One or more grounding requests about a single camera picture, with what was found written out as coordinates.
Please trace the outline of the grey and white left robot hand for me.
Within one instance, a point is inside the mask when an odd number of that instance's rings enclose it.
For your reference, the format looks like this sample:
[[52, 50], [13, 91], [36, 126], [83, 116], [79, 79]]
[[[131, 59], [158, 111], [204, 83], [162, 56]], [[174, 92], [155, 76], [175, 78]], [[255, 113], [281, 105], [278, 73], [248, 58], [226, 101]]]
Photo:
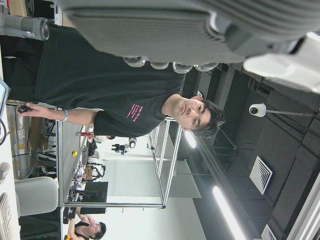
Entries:
[[97, 50], [178, 73], [218, 64], [320, 91], [317, 0], [58, 0]]

